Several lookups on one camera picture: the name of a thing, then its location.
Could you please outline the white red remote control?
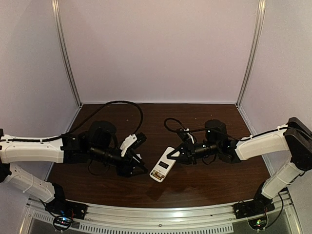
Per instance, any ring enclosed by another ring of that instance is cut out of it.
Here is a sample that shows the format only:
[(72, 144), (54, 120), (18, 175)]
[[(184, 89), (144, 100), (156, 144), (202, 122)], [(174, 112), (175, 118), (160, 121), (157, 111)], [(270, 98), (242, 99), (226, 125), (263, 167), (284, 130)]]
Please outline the white red remote control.
[[(167, 158), (167, 154), (170, 152), (171, 149), (174, 149), (174, 148), (169, 146), (169, 147), (164, 151), (163, 155), (160, 157), (160, 159), (158, 160), (158, 162), (156, 163), (156, 165), (153, 167), (153, 169), (152, 169), (152, 170), (150, 171), (150, 173), (149, 173), (149, 176), (150, 176), (153, 180), (155, 180), (156, 182), (159, 182), (159, 183), (163, 182), (163, 180), (166, 178), (166, 176), (168, 175), (168, 173), (170, 172), (170, 170), (172, 169), (172, 167), (174, 166), (174, 164), (175, 164), (175, 162), (176, 162), (174, 159), (168, 159), (168, 158)], [(159, 181), (158, 179), (156, 179), (156, 178), (154, 178), (153, 176), (151, 176), (151, 173), (152, 173), (153, 171), (158, 171), (158, 172), (164, 174), (164, 175), (165, 175), (165, 178), (162, 179), (161, 181)]]

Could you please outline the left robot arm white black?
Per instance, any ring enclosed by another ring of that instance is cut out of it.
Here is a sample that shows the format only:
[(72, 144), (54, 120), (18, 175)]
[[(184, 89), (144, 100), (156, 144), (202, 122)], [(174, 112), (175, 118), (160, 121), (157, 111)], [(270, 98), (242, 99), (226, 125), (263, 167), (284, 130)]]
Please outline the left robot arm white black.
[(52, 138), (26, 138), (0, 135), (0, 181), (40, 199), (46, 210), (66, 216), (73, 206), (63, 188), (45, 182), (16, 165), (19, 161), (46, 161), (76, 164), (97, 161), (114, 166), (118, 176), (133, 177), (148, 172), (135, 149), (146, 141), (143, 133), (130, 134), (119, 144), (116, 127), (108, 121), (94, 121), (89, 130), (78, 135), (62, 134)]

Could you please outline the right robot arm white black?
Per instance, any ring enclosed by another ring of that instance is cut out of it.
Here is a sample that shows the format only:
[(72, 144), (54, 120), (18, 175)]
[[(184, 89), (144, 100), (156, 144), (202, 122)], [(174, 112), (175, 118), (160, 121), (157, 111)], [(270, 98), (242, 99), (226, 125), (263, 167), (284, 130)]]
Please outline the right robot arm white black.
[(189, 165), (211, 155), (227, 163), (240, 163), (274, 152), (289, 151), (291, 154), (282, 167), (259, 186), (253, 200), (234, 205), (238, 217), (273, 210), (273, 198), (312, 168), (312, 132), (296, 117), (276, 129), (241, 139), (228, 135), (226, 124), (217, 119), (206, 121), (202, 130), (206, 132), (202, 143), (191, 140), (192, 130), (175, 130), (183, 142), (166, 157)]

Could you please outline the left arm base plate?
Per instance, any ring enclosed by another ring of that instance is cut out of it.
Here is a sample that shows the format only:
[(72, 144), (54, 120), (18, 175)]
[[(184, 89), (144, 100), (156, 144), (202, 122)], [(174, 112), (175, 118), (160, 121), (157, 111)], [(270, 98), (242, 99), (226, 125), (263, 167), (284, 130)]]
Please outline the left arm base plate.
[(86, 215), (88, 205), (72, 201), (56, 201), (55, 199), (45, 204), (45, 209), (54, 215), (64, 215), (73, 219), (83, 220)]

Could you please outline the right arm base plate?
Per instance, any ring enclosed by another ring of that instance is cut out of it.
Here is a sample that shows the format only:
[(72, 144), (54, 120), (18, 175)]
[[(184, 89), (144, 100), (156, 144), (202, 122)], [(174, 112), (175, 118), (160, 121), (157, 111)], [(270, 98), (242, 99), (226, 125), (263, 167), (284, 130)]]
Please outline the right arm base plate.
[(253, 199), (250, 201), (238, 202), (233, 205), (233, 209), (236, 219), (241, 219), (273, 211), (275, 206), (271, 200), (267, 203)]

